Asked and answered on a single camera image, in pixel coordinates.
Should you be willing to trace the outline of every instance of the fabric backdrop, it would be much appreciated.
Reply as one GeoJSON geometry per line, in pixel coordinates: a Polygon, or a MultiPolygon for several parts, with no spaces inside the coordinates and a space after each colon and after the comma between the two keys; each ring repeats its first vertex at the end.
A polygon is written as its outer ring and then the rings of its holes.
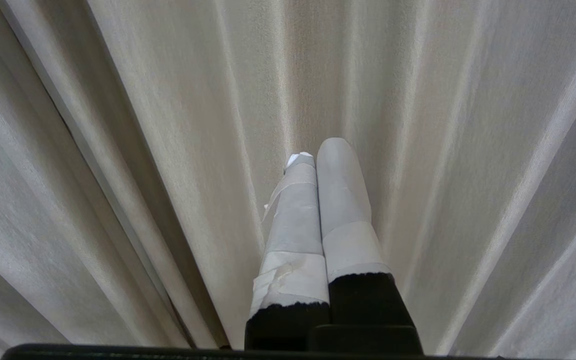
{"type": "Polygon", "coordinates": [[[0,0],[0,355],[242,348],[327,137],[426,353],[576,359],[576,1],[510,0],[0,0]]]}

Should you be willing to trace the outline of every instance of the beige fabric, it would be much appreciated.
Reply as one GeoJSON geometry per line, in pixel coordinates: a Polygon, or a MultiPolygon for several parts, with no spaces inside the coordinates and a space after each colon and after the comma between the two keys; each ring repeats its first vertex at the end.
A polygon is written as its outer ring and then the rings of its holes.
{"type": "Polygon", "coordinates": [[[0,355],[241,348],[263,205],[327,137],[426,353],[576,359],[558,0],[0,0],[0,355]]]}

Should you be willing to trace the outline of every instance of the curtain fold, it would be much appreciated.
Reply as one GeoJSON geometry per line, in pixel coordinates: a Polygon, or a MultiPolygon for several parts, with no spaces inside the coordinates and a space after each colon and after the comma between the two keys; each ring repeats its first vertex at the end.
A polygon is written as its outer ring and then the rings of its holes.
{"type": "Polygon", "coordinates": [[[576,359],[576,2],[0,0],[0,355],[243,346],[343,137],[427,354],[576,359]]]}

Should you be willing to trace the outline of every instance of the white curtain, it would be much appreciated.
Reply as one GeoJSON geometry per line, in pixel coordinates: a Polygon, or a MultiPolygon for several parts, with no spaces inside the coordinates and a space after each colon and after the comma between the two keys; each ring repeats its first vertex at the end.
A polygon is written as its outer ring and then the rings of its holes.
{"type": "Polygon", "coordinates": [[[0,0],[0,356],[243,346],[344,137],[427,354],[576,359],[576,1],[0,0]]]}

